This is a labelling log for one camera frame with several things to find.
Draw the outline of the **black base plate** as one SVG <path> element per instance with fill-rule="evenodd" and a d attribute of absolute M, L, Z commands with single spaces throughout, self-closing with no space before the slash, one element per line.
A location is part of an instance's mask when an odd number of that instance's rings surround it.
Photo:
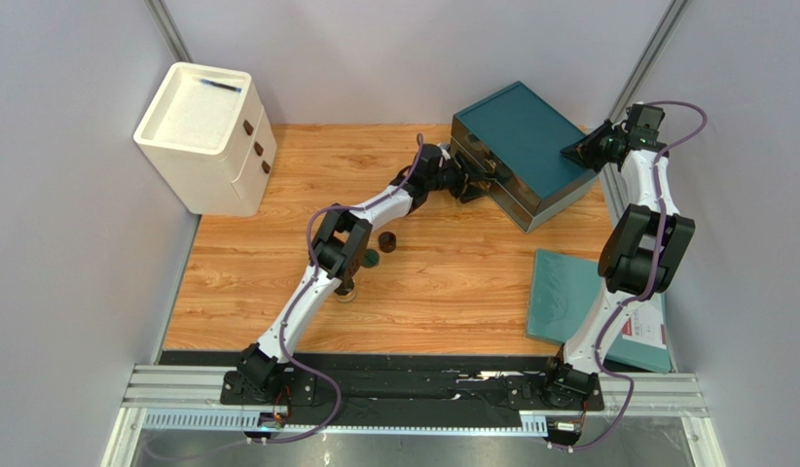
<path fill-rule="evenodd" d="M 552 389 L 542 373 L 329 370 L 344 401 L 479 401 L 513 410 L 601 412 L 605 409 L 598 386 L 584 397 Z M 219 402 L 227 406 L 288 405 L 319 407 L 334 404 L 335 389 L 326 380 L 296 370 L 281 374 L 271 389 L 254 389 L 237 371 L 224 375 Z"/>

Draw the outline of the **aluminium mounting rail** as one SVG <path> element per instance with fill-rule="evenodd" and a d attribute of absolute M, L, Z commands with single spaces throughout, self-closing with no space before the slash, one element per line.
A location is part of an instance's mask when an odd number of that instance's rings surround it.
<path fill-rule="evenodd" d="M 602 377 L 588 398 L 552 402 L 536 372 L 442 371 L 420 367 L 332 369 L 327 380 L 288 370 L 272 397 L 255 393 L 224 367 L 139 366 L 123 405 L 144 409 L 161 428 L 542 436 L 583 421 L 626 417 L 705 417 L 695 377 Z"/>

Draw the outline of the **teal flat box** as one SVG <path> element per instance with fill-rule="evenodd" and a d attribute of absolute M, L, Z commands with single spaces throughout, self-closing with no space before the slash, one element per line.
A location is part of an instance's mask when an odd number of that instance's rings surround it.
<path fill-rule="evenodd" d="M 526 336 L 554 344 L 567 341 L 585 320 L 601 284 L 595 262 L 538 249 L 534 257 Z M 664 316 L 660 295 L 643 304 L 656 306 Z M 673 368 L 668 343 L 666 350 L 653 348 L 625 341 L 621 332 L 607 352 L 607 359 L 659 374 L 666 374 Z"/>

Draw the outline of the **black pen on cabinet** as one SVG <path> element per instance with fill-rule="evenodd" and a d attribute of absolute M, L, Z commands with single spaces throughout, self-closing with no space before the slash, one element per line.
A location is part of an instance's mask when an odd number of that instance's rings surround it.
<path fill-rule="evenodd" d="M 201 78 L 200 82 L 202 84 L 206 85 L 206 86 L 211 86 L 211 87 L 214 87 L 214 88 L 217 88 L 217 89 L 228 90 L 228 91 L 231 91 L 231 92 L 238 92 L 238 93 L 241 93 L 241 91 L 242 91 L 241 88 L 230 86 L 230 85 L 227 85 L 227 84 L 224 84 L 224 83 L 214 82 L 214 81 L 211 81 L 211 80 L 208 80 L 208 79 L 204 79 L 204 78 Z"/>

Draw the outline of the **white paper label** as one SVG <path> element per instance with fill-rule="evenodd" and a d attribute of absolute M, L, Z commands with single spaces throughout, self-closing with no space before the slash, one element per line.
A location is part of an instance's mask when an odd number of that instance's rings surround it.
<path fill-rule="evenodd" d="M 667 349 L 663 313 L 651 304 L 644 304 L 630 313 L 621 335 L 625 341 Z"/>

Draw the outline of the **black-lid powder jar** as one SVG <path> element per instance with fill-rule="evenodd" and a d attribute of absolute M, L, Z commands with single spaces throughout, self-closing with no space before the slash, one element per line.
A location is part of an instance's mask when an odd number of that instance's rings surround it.
<path fill-rule="evenodd" d="M 334 291 L 335 300 L 341 304 L 348 304 L 353 302 L 357 297 L 356 287 L 338 287 Z"/>

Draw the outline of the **teal drawer organizer box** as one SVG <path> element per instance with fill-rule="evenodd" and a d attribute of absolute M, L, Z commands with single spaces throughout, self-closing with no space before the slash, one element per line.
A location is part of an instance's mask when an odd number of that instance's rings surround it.
<path fill-rule="evenodd" d="M 529 234 L 593 188 L 597 174 L 562 155 L 584 132 L 517 81 L 454 113 L 451 153 L 482 172 L 481 191 Z"/>

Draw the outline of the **dark brown small jar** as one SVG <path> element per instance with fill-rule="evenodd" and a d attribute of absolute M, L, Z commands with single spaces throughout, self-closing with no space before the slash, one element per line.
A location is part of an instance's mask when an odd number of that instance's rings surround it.
<path fill-rule="evenodd" d="M 393 232 L 383 232 L 378 237 L 378 246 L 383 253 L 392 253 L 397 248 L 397 236 Z"/>

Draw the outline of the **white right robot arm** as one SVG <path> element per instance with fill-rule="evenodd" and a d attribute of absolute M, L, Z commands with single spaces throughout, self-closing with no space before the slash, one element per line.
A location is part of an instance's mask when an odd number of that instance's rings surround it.
<path fill-rule="evenodd" d="M 561 150 L 595 172 L 615 165 L 629 202 L 600 254 L 602 283 L 584 322 L 548 361 L 541 396 L 553 408 L 583 408 L 595 396 L 610 346 L 638 308 L 668 289 L 696 230 L 670 193 L 676 145 L 659 140 L 665 105 L 635 103 L 623 121 L 605 121 Z"/>

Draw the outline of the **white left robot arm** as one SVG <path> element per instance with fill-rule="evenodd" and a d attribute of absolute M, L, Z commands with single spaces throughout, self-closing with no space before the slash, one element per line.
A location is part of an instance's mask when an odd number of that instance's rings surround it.
<path fill-rule="evenodd" d="M 374 230 L 420 208 L 432 192 L 446 191 L 462 203 L 485 195 L 493 176 L 461 154 L 420 143 L 412 164 L 379 194 L 354 205 L 332 204 L 313 214 L 306 232 L 309 262 L 299 285 L 273 324 L 239 356 L 226 373 L 220 401 L 224 405 L 272 405 L 296 390 L 285 373 L 294 367 L 315 381 L 339 385 L 298 361 L 295 349 L 310 322 L 333 295 L 354 288 L 353 277 L 364 266 Z"/>

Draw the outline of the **white three-drawer cabinet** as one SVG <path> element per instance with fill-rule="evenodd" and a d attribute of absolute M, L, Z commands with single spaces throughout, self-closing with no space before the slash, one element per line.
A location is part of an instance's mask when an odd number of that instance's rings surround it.
<path fill-rule="evenodd" d="M 241 88 L 206 86 L 200 79 Z M 176 62 L 133 135 L 135 143 L 193 214 L 257 213 L 277 143 L 250 74 Z"/>

